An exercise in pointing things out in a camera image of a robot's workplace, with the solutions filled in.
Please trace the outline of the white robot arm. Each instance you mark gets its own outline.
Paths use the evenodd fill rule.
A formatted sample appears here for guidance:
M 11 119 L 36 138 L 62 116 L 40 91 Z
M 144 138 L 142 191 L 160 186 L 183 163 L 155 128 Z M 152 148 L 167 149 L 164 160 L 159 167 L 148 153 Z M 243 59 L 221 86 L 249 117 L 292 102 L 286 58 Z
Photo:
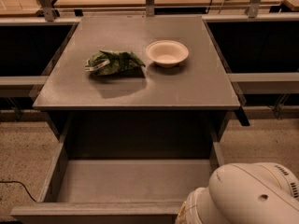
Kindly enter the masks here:
M 225 164 L 189 194 L 175 224 L 299 224 L 298 179 L 273 162 Z

